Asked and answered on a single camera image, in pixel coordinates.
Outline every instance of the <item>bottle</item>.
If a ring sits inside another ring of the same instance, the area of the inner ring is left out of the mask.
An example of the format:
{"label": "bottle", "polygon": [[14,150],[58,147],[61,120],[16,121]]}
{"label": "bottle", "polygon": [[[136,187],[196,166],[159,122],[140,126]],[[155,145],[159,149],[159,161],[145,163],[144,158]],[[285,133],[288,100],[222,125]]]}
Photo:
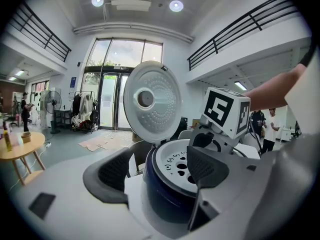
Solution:
{"label": "bottle", "polygon": [[10,137],[9,137],[9,132],[8,132],[8,129],[7,129],[7,124],[6,122],[4,121],[3,122],[3,137],[4,137],[4,140],[5,140],[5,144],[6,144],[6,149],[8,151],[11,151],[12,150],[12,146],[11,146],[11,142],[10,142]]}

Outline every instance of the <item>ceiling light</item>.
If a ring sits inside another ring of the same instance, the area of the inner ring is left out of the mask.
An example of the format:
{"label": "ceiling light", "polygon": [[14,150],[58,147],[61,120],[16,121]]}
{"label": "ceiling light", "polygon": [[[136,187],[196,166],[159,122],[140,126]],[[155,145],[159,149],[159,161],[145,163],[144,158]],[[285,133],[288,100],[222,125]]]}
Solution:
{"label": "ceiling light", "polygon": [[24,72],[25,72],[24,70],[19,70],[19,72],[16,73],[15,75],[16,75],[16,76],[21,76]]}
{"label": "ceiling light", "polygon": [[99,7],[102,6],[104,4],[104,0],[91,0],[91,3],[95,6],[95,7]]}
{"label": "ceiling light", "polygon": [[246,91],[247,88],[242,85],[239,81],[234,82],[236,86],[238,86],[241,90]]}
{"label": "ceiling light", "polygon": [[173,12],[180,12],[184,8],[184,4],[178,0],[175,0],[169,4],[169,7]]}

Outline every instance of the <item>round table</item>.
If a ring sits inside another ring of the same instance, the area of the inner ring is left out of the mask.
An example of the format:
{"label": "round table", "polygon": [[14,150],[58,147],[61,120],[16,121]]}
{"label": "round table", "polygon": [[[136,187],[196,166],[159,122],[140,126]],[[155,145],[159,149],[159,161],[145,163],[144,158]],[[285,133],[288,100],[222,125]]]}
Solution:
{"label": "round table", "polygon": [[[37,153],[37,149],[39,149],[45,143],[46,138],[40,132],[31,131],[30,133],[31,133],[30,142],[24,143],[23,145],[14,145],[12,146],[11,151],[7,150],[5,139],[4,138],[0,139],[0,161],[1,162],[12,161],[14,170],[18,178],[20,179],[22,185],[27,184],[32,179],[34,179],[38,174],[42,173],[43,170],[46,169]],[[31,172],[27,164],[27,161],[25,159],[25,156],[29,155],[30,153],[34,154],[36,160],[38,161],[39,165],[43,170]],[[29,172],[29,175],[25,180],[21,177],[18,171],[18,167],[16,164],[17,159],[20,159],[22,161],[22,163],[24,164],[24,166]]]}

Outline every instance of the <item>open lid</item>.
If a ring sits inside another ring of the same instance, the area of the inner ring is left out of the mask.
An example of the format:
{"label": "open lid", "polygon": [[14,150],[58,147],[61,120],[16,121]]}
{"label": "open lid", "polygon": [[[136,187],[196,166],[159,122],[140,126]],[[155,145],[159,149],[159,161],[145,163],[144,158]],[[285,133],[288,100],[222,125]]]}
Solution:
{"label": "open lid", "polygon": [[144,141],[160,145],[176,132],[181,120],[179,84],[163,64],[145,61],[128,77],[123,94],[126,118]]}

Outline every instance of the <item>standing fan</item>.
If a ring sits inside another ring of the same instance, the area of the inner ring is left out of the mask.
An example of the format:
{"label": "standing fan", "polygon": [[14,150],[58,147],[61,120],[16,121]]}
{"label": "standing fan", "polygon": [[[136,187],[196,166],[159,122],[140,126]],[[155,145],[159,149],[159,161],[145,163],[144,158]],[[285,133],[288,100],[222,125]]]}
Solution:
{"label": "standing fan", "polygon": [[45,110],[53,115],[53,121],[51,121],[51,134],[58,134],[60,131],[56,129],[56,112],[61,108],[61,97],[60,94],[56,91],[49,91],[44,99]]}

